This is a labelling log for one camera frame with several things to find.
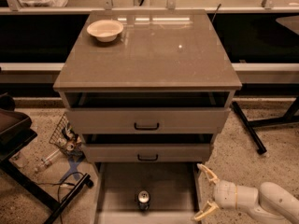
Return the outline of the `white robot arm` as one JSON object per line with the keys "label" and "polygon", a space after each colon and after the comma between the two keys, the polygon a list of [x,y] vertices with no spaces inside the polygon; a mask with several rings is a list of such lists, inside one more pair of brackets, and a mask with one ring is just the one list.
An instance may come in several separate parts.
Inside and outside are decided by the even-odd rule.
{"label": "white robot arm", "polygon": [[210,184],[213,198],[192,219],[200,221],[216,210],[236,210],[262,224],[299,224],[299,200],[273,182],[264,182],[256,188],[239,186],[219,179],[204,164],[198,164]]}

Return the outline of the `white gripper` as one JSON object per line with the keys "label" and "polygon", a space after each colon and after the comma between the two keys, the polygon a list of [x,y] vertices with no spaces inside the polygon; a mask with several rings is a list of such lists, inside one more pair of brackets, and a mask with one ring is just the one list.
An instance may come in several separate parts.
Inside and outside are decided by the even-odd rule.
{"label": "white gripper", "polygon": [[225,180],[220,181],[218,176],[204,164],[198,163],[197,167],[206,175],[208,182],[215,185],[215,202],[207,201],[204,207],[192,219],[194,221],[201,221],[219,209],[235,210],[237,208],[237,185]]}

